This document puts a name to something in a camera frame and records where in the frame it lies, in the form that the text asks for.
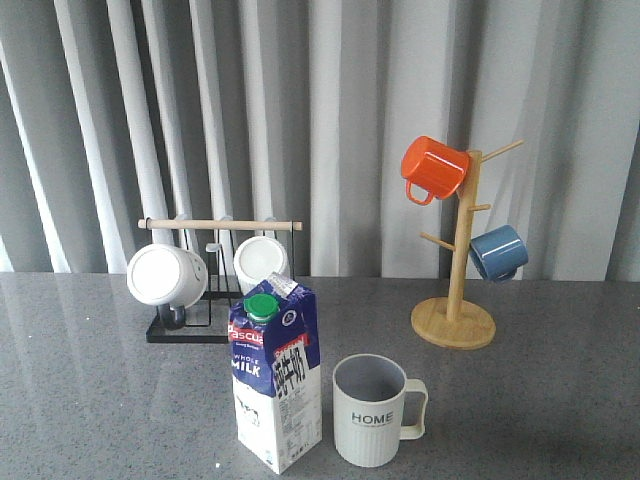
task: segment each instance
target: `wooden mug stand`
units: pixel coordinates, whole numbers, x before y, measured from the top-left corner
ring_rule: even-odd
[[[469,151],[471,159],[467,175],[457,191],[458,218],[453,245],[427,233],[420,234],[421,237],[453,252],[449,296],[424,300],[411,312],[413,329],[428,342],[445,348],[475,350],[487,346],[493,340],[496,325],[491,315],[478,305],[462,298],[471,228],[474,214],[491,208],[488,204],[476,204],[482,163],[522,143],[522,140],[513,142],[485,156],[478,150]]]

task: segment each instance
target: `mug handle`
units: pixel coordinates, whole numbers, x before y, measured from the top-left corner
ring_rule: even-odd
[[[424,396],[420,404],[418,422],[415,425],[403,425],[400,429],[400,440],[416,440],[424,435],[424,413],[427,409],[429,393],[427,393],[427,387],[425,387],[424,382],[415,378],[407,380],[406,393],[420,393]]]
[[[407,197],[409,198],[409,200],[411,200],[413,203],[417,203],[418,205],[429,205],[431,203],[431,200],[433,200],[433,197],[435,197],[435,195],[432,192],[429,192],[429,195],[427,196],[426,199],[418,200],[411,193],[411,187],[412,186],[413,186],[413,184],[409,180],[407,180],[405,190],[407,192]]]
[[[500,275],[498,278],[496,278],[494,280],[494,282],[496,283],[500,283],[500,282],[506,282],[507,280],[511,280],[513,277],[516,276],[516,272],[518,271],[517,268],[514,268],[513,270],[511,270],[508,273],[505,273],[503,275]]]

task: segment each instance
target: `wooden peg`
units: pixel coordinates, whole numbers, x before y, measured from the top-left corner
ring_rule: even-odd
[[[470,212],[479,212],[481,210],[489,210],[491,208],[491,204],[483,203],[482,205],[474,205],[473,207],[469,207]]]
[[[151,230],[154,228],[195,230],[284,230],[302,231],[302,222],[257,222],[252,220],[161,220],[140,219],[138,227]]]
[[[498,155],[502,155],[503,153],[508,152],[509,150],[513,150],[516,147],[519,147],[520,145],[522,145],[524,143],[524,140],[517,140],[513,143],[510,143],[509,145],[505,145],[504,147],[499,148],[498,150],[495,150],[491,153],[488,153],[487,155],[483,156],[482,159],[480,160],[481,163],[486,162],[487,160],[491,160],[494,157],[497,157]]]
[[[422,238],[426,238],[427,240],[432,241],[433,243],[437,243],[438,245],[446,248],[447,250],[451,250],[452,252],[456,251],[455,245],[451,245],[450,243],[447,243],[444,240],[440,240],[439,238],[434,237],[433,235],[429,235],[428,233],[421,232],[420,236]]]

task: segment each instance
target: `milk carton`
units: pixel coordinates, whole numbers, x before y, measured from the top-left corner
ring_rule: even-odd
[[[238,439],[276,473],[322,438],[315,294],[270,275],[231,307]]]

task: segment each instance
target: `mug rim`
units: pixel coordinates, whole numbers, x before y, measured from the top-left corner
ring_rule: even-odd
[[[287,258],[287,251],[284,248],[284,245],[282,245],[282,243],[280,243],[278,240],[276,240],[275,238],[271,238],[271,237],[267,237],[266,235],[254,235],[253,237],[250,237],[248,239],[246,239],[244,242],[242,242],[240,244],[240,246],[238,247],[238,249],[236,250],[236,253],[233,257],[233,269],[236,272],[236,275],[239,277],[242,277],[243,279],[245,279],[245,281],[250,282],[250,283],[260,283],[260,281],[262,279],[258,279],[252,275],[249,275],[243,268],[242,268],[242,255],[244,253],[244,251],[247,249],[247,247],[249,247],[251,244],[256,243],[256,242],[264,242],[266,241],[267,243],[270,243],[272,245],[274,245],[275,247],[277,247],[277,250],[280,254],[280,258],[279,258],[279,264],[278,264],[278,268],[273,268],[272,270],[274,272],[277,273],[282,273],[281,270],[286,270],[287,266],[288,266],[288,258]]]
[[[338,368],[342,366],[343,363],[346,363],[347,361],[353,360],[355,358],[359,358],[359,357],[374,357],[374,358],[379,358],[382,359],[388,363],[390,363],[391,365],[393,365],[401,374],[402,374],[402,378],[403,378],[403,383],[402,383],[402,388],[400,389],[400,391],[398,393],[396,393],[393,397],[391,398],[387,398],[385,400],[380,400],[380,401],[371,401],[371,400],[360,400],[358,398],[353,397],[352,395],[349,395],[347,392],[345,392],[342,388],[340,388],[340,385],[338,385],[338,383],[336,382],[336,372],[338,371]],[[335,389],[337,389],[342,395],[344,395],[345,397],[347,397],[350,401],[353,401],[359,405],[385,405],[387,403],[393,403],[396,400],[398,400],[398,398],[400,398],[402,395],[404,395],[405,391],[407,390],[407,374],[404,371],[404,369],[394,360],[391,360],[388,357],[385,357],[384,355],[378,355],[376,353],[356,353],[354,355],[349,355],[345,358],[343,358],[342,360],[340,360],[336,366],[333,368],[333,374],[332,374],[332,380],[333,380],[333,387]]]

